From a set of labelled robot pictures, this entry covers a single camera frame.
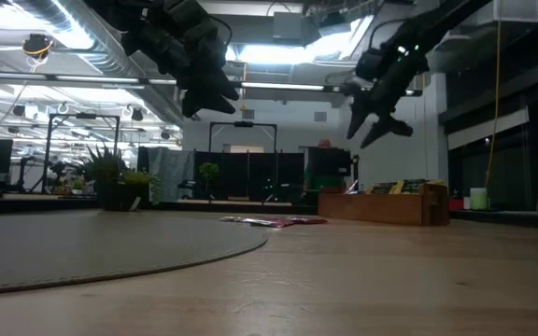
wooden table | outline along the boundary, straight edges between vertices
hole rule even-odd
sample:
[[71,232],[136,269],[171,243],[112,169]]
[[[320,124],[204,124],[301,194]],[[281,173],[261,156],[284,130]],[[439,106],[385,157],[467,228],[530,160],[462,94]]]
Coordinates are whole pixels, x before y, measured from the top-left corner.
[[[167,225],[224,215],[155,212]],[[335,219],[269,232],[203,266],[0,295],[0,335],[538,335],[536,229]]]

